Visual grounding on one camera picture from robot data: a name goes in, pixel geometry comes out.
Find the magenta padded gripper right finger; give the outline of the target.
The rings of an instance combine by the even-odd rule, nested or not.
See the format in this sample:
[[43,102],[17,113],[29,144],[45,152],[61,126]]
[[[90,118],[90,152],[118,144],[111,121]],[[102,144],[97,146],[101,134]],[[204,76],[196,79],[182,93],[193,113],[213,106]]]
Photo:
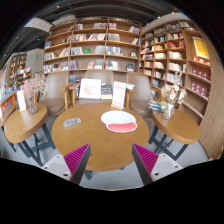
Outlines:
[[156,154],[143,146],[132,144],[132,155],[143,185],[150,184],[182,169],[167,154]]

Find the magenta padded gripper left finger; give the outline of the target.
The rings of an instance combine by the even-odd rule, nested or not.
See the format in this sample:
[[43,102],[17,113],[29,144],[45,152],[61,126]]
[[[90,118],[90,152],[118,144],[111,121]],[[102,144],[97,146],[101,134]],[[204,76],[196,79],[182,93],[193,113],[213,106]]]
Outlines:
[[86,144],[65,156],[55,155],[42,169],[79,185],[90,154],[90,145]]

